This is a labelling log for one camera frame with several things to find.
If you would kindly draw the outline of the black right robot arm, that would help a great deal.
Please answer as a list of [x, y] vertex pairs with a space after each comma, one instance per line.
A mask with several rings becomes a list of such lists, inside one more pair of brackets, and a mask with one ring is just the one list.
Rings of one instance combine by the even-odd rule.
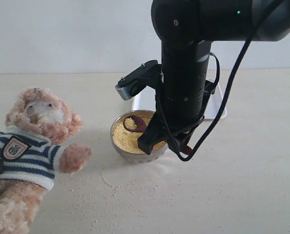
[[[290, 32], [290, 0], [155, 0], [154, 30], [161, 40], [161, 63], [154, 65], [144, 85], [154, 88], [156, 111], [139, 148], [150, 154], [164, 141], [182, 161], [190, 160], [222, 115], [240, 63], [253, 41], [279, 41]], [[188, 142], [203, 122], [217, 82], [206, 80], [211, 45], [243, 41], [220, 110], [193, 148]]]

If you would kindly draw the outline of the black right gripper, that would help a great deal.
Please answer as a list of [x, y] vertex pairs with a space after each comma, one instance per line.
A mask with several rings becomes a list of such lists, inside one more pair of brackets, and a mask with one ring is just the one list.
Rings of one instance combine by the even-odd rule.
[[[169, 149], [178, 150], [188, 156], [193, 149], [188, 146], [195, 128], [189, 128], [193, 122], [203, 117], [206, 99], [214, 93], [213, 83], [206, 81], [207, 63], [161, 64], [162, 78], [156, 87], [156, 110], [164, 115], [175, 146], [169, 140]], [[176, 132], [175, 128], [189, 128]], [[137, 139], [138, 148], [146, 155], [158, 154], [168, 148], [168, 135], [158, 114], [154, 114]]]

